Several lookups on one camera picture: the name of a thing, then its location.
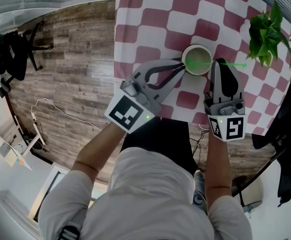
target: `green leaves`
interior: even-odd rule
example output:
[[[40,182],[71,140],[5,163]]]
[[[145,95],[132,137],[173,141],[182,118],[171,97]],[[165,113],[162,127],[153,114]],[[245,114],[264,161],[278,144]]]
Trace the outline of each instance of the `green leaves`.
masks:
[[[274,1],[270,19],[268,12],[261,13],[251,19],[249,29],[250,53],[247,58],[256,59],[258,57],[262,66],[265,63],[270,67],[272,57],[275,60],[278,58],[278,44],[280,42],[283,42],[291,53],[289,41],[281,33],[282,20],[283,15],[277,1]]]
[[[274,3],[273,3],[270,19],[272,21],[272,24],[280,28],[281,22],[283,20],[283,16],[282,16],[282,11],[276,0],[274,0]]]

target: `ceramic cup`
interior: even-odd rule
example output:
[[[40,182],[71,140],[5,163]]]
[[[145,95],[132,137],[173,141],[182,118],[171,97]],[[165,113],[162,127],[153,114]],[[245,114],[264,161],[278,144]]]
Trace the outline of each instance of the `ceramic cup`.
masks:
[[[211,69],[213,59],[208,48],[201,44],[193,44],[184,50],[181,61],[185,64],[188,73],[201,76]]]

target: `chair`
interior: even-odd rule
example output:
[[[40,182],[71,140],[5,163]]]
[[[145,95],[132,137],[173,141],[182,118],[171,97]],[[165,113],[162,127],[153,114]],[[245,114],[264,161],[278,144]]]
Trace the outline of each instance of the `chair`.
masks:
[[[31,33],[30,30],[25,31],[22,35],[18,35],[17,31],[7,33],[4,36],[0,35],[0,75],[5,71],[11,75],[7,81],[3,78],[0,80],[1,98],[11,91],[9,83],[13,79],[19,81],[25,79],[28,58],[30,58],[35,71],[42,69],[42,66],[37,67],[32,51],[51,50],[53,48],[52,44],[48,47],[33,46],[38,27],[42,24],[43,21],[35,25],[29,40],[26,35]]]
[[[252,134],[255,149],[271,143],[276,153],[268,165],[277,160],[281,166],[277,196],[280,204],[291,199],[291,83],[284,101],[265,136]]]

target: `red and white checkered cloth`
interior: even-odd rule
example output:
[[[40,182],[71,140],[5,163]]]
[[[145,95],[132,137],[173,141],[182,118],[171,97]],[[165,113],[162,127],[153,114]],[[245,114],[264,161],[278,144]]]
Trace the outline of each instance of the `red and white checkered cloth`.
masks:
[[[265,135],[290,84],[290,54],[280,43],[277,61],[261,67],[258,60],[246,59],[249,45],[239,29],[245,19],[270,10],[262,0],[116,0],[114,76],[125,79],[143,62],[179,58],[189,45],[204,45],[214,59],[247,64],[236,67],[244,86],[246,132]],[[289,39],[291,24],[283,19],[281,28]],[[158,84],[168,74],[151,82]],[[186,73],[163,101],[161,116],[208,125],[203,101],[209,79],[210,73]]]

